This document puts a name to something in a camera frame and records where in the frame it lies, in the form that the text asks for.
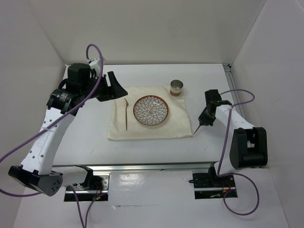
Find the cream cloth napkin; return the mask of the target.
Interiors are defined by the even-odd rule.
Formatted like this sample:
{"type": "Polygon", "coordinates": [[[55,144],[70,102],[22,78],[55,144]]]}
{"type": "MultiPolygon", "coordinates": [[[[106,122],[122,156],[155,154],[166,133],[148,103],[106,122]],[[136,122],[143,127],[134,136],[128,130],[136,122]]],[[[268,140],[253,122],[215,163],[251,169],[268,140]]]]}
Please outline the cream cloth napkin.
{"type": "Polygon", "coordinates": [[[170,87],[138,86],[128,87],[128,95],[114,100],[107,139],[110,141],[134,141],[156,139],[180,139],[192,137],[190,118],[183,95],[172,96],[170,87]],[[156,95],[163,98],[169,106],[167,119],[156,126],[146,126],[139,123],[133,115],[135,102],[146,95],[156,95]],[[125,100],[129,106],[128,130],[125,128],[125,100]]]}

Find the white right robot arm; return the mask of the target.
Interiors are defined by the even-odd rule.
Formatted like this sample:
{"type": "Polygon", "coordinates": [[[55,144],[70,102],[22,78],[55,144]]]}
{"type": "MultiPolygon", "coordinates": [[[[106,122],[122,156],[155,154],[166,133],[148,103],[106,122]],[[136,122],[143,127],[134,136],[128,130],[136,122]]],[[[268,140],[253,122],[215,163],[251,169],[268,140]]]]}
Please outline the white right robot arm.
{"type": "Polygon", "coordinates": [[[205,92],[206,106],[198,117],[199,127],[213,126],[216,120],[226,127],[223,149],[220,160],[210,165],[206,181],[212,186],[218,186],[224,178],[234,175],[244,168],[263,167],[268,162],[267,134],[263,127],[256,127],[242,117],[235,107],[254,101],[255,95],[244,89],[252,98],[245,102],[232,104],[222,99],[217,89],[205,92]]]}

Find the copper fork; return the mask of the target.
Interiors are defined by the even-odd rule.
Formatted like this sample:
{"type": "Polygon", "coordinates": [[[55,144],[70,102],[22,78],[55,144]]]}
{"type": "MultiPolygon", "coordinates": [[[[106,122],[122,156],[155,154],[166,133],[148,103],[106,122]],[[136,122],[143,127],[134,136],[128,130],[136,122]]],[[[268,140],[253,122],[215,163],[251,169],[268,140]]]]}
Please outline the copper fork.
{"type": "Polygon", "coordinates": [[[126,128],[126,131],[128,130],[128,114],[127,114],[127,110],[128,110],[128,106],[129,106],[129,103],[127,101],[126,98],[124,98],[125,100],[125,128],[126,128]]]}

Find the floral plate with orange rim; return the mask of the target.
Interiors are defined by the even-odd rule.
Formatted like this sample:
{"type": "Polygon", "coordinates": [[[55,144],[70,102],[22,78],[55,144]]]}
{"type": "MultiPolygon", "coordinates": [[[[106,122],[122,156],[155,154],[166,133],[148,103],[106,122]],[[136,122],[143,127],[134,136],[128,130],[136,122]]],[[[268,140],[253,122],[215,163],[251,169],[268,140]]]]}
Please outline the floral plate with orange rim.
{"type": "Polygon", "coordinates": [[[146,126],[156,126],[163,123],[169,115],[166,101],[156,95],[146,95],[139,98],[133,106],[135,119],[146,126]]]}

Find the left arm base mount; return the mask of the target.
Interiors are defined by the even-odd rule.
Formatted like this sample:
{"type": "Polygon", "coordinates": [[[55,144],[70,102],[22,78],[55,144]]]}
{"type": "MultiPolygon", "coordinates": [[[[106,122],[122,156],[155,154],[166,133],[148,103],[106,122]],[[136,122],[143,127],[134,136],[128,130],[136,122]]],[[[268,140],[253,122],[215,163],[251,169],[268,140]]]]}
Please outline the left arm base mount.
{"type": "Polygon", "coordinates": [[[73,189],[79,202],[108,201],[110,174],[105,172],[94,173],[94,180],[90,187],[83,188],[80,184],[66,187],[64,202],[76,202],[73,189]]]}

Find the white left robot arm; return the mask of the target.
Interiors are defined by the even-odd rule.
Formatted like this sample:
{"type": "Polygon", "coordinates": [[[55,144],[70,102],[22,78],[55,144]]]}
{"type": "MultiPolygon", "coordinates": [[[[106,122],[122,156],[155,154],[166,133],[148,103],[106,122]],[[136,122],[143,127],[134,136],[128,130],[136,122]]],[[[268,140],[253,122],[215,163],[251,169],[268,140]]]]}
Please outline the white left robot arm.
{"type": "Polygon", "coordinates": [[[96,98],[103,102],[127,94],[114,72],[103,74],[99,58],[88,64],[70,65],[67,78],[50,94],[38,138],[20,165],[10,167],[8,175],[21,185],[48,196],[55,195],[61,187],[78,185],[87,190],[96,182],[102,182],[102,178],[84,165],[54,170],[53,161],[66,130],[86,100],[96,98]]]}

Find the steel cup with cork base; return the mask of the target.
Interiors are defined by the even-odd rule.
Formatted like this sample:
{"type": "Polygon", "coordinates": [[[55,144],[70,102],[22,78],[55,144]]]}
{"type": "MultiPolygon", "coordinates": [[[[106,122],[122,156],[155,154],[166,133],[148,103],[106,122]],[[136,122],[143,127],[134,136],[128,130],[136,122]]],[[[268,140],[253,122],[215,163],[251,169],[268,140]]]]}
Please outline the steel cup with cork base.
{"type": "Polygon", "coordinates": [[[183,83],[180,80],[172,80],[170,83],[170,94],[172,96],[180,96],[183,89],[183,83]]]}

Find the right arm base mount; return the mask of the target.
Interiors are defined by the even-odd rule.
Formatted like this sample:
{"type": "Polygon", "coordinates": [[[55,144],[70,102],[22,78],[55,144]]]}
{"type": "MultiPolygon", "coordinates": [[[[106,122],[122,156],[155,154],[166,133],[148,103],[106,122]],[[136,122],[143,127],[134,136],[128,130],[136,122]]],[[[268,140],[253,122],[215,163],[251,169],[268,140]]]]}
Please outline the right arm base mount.
{"type": "Polygon", "coordinates": [[[196,200],[220,199],[225,194],[227,198],[237,198],[237,190],[232,175],[222,178],[211,178],[207,173],[193,173],[189,183],[194,187],[196,200]]]}

